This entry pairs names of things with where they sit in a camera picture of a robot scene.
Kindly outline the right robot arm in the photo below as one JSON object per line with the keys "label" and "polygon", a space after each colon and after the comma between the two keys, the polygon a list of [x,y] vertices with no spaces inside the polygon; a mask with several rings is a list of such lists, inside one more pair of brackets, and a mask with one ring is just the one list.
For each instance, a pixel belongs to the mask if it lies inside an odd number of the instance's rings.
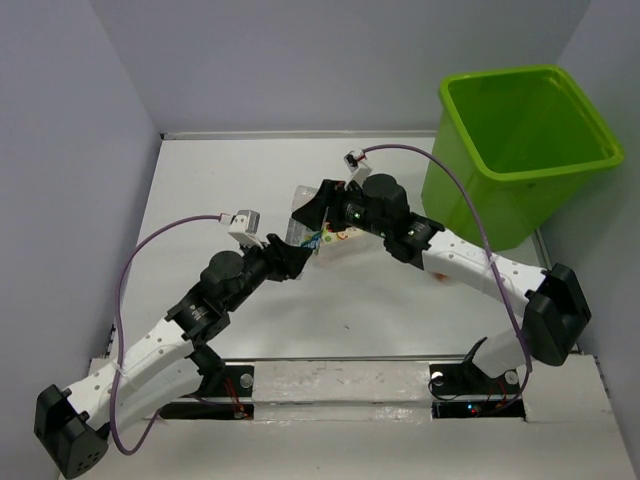
{"label": "right robot arm", "polygon": [[440,273],[497,300],[508,299],[520,328],[478,340],[443,376],[451,394],[482,392],[528,359],[548,366],[565,363],[591,319],[575,272],[488,255],[452,231],[411,212],[405,189],[394,177],[375,174],[362,183],[325,180],[292,212],[311,231],[354,227],[382,238],[396,260]]}

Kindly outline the clear bottle apple label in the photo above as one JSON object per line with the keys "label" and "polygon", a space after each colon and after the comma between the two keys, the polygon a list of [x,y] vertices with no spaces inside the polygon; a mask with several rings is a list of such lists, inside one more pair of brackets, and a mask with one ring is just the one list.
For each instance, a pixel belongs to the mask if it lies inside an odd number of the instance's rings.
{"label": "clear bottle apple label", "polygon": [[312,256],[314,267],[327,267],[351,256],[367,252],[379,246],[379,239],[363,230],[348,227],[334,232],[328,225],[322,230],[320,243]]}

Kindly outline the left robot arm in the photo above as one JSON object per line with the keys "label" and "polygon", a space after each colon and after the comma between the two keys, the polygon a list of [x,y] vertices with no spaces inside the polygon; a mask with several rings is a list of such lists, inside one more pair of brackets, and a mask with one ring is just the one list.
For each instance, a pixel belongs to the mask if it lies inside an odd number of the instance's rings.
{"label": "left robot arm", "polygon": [[67,479],[93,468],[120,432],[183,395],[209,395],[225,364],[208,343],[265,281],[297,278],[312,255],[277,235],[216,253],[199,281],[115,361],[65,388],[37,397],[34,433]]}

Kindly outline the clear bottle blue white label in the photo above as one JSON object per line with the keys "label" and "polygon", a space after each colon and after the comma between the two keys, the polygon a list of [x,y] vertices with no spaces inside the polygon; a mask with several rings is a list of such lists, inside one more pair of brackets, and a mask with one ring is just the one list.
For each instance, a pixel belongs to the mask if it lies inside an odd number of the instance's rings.
{"label": "clear bottle blue white label", "polygon": [[[316,193],[316,188],[304,185],[297,186],[292,200],[291,213],[294,213],[300,207],[308,203]],[[326,234],[327,231],[325,228],[315,231],[307,228],[293,217],[290,217],[287,225],[285,242],[292,246],[310,249],[313,254],[317,256]]]}

